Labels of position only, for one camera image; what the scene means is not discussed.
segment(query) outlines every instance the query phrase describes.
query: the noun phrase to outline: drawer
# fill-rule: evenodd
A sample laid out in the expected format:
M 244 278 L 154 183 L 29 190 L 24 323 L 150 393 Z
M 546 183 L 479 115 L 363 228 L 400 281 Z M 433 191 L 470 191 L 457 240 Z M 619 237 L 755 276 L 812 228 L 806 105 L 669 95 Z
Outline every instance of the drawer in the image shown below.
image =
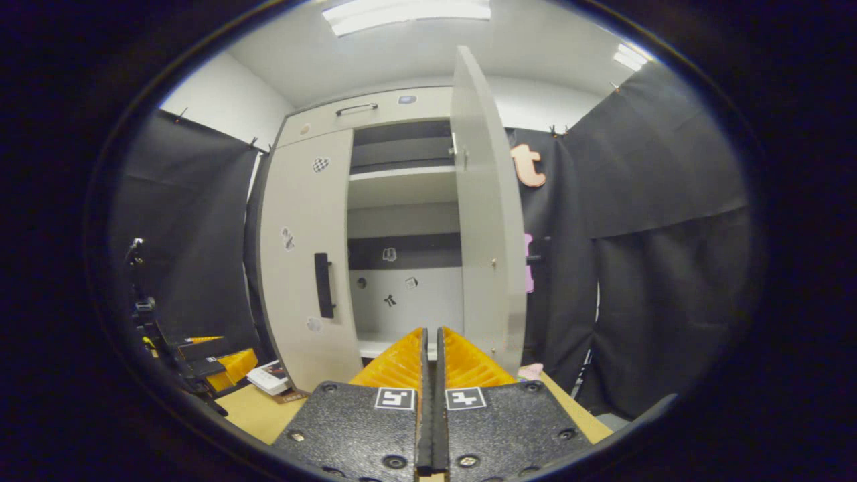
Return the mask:
M 416 101 L 400 104 L 399 98 L 404 96 L 413 96 Z M 287 118 L 278 147 L 342 129 L 449 118 L 451 101 L 452 87 L 409 88 L 338 100 Z M 378 107 L 361 106 L 371 104 Z

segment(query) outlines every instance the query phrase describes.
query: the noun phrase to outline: wooden table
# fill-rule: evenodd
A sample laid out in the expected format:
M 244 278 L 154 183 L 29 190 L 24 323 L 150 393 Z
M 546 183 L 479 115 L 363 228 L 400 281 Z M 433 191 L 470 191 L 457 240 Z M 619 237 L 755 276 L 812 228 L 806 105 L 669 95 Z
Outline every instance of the wooden table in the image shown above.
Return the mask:
M 560 405 L 592 443 L 603 440 L 613 432 L 599 422 L 589 412 L 572 399 L 559 385 L 541 374 L 542 381 L 554 394 Z M 229 395 L 219 398 L 217 402 L 229 412 L 226 417 L 232 424 L 246 431 L 264 443 L 271 444 L 291 422 L 298 410 L 307 399 L 290 401 L 279 404 L 255 385 L 249 385 Z

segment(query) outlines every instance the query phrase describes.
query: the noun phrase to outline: black handle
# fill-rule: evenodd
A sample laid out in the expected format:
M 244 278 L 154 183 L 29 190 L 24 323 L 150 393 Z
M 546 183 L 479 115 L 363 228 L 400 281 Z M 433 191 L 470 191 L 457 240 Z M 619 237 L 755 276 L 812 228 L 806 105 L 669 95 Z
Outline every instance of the black handle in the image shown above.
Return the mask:
M 361 105 L 352 105 L 351 107 L 346 107 L 345 109 L 339 109 L 338 111 L 336 111 L 336 117 L 342 116 L 342 113 L 345 111 L 350 111 L 351 109 L 359 109 L 360 107 L 371 107 L 372 110 L 375 110 L 378 108 L 378 105 L 375 102 L 369 102 L 368 104 Z
M 327 260 L 327 253 L 315 253 L 315 289 L 319 293 L 319 311 L 322 318 L 333 318 L 333 297 L 330 294 L 330 272 L 333 264 Z

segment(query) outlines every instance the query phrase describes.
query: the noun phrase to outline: cabinet door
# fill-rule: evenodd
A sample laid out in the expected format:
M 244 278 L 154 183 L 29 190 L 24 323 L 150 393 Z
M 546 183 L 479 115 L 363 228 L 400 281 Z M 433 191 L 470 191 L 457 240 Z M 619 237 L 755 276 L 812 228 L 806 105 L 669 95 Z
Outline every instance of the cabinet door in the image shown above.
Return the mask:
M 470 49 L 458 48 L 450 124 L 455 143 L 464 337 L 518 372 L 526 318 L 524 217 L 506 131 Z
M 348 382 L 362 368 L 348 286 L 346 216 L 353 130 L 274 151 L 260 226 L 262 296 L 273 341 L 298 388 Z M 315 254 L 326 253 L 333 318 L 324 318 Z

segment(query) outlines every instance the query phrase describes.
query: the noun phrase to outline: yellow object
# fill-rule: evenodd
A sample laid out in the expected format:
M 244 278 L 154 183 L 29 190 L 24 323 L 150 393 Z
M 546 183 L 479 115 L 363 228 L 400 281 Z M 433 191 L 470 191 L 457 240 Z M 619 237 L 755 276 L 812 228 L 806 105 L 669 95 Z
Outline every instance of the yellow object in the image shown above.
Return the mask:
M 479 348 L 447 327 L 443 327 L 443 356 L 446 362 L 446 388 L 496 387 L 515 383 Z
M 239 380 L 246 377 L 256 367 L 256 364 L 259 363 L 253 348 L 218 358 L 217 361 L 226 368 L 226 371 L 206 377 L 206 380 L 215 392 L 234 387 Z
M 414 389 L 423 393 L 423 329 L 417 328 L 393 343 L 364 366 L 349 383 L 364 387 Z
M 188 340 L 190 340 L 191 343 L 202 343 L 203 341 L 218 340 L 220 338 L 223 338 L 223 337 L 222 336 L 197 336 L 195 338 L 188 338 Z

